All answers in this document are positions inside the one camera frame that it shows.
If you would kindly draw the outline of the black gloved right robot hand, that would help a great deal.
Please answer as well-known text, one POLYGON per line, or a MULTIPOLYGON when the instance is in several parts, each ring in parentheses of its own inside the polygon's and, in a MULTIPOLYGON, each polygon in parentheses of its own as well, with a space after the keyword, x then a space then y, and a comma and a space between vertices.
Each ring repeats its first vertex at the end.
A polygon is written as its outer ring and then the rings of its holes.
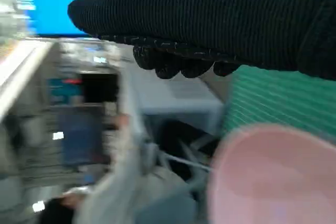
POLYGON ((246 65, 335 80, 335 0, 73 0, 68 16, 86 34, 131 45, 161 79, 246 65))

